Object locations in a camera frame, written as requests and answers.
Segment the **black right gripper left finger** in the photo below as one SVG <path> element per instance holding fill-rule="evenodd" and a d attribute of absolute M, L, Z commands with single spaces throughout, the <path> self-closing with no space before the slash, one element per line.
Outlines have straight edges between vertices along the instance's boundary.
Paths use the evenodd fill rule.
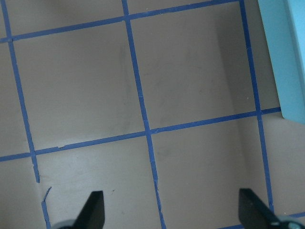
<path fill-rule="evenodd" d="M 103 191 L 93 191 L 78 217 L 74 229 L 102 229 L 105 223 L 105 209 Z"/>

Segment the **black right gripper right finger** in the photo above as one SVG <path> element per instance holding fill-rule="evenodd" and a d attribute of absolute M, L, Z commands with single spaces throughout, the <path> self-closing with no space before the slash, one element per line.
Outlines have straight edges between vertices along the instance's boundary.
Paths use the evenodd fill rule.
<path fill-rule="evenodd" d="M 239 189 L 238 218 L 245 229 L 278 229 L 279 219 L 250 189 Z"/>

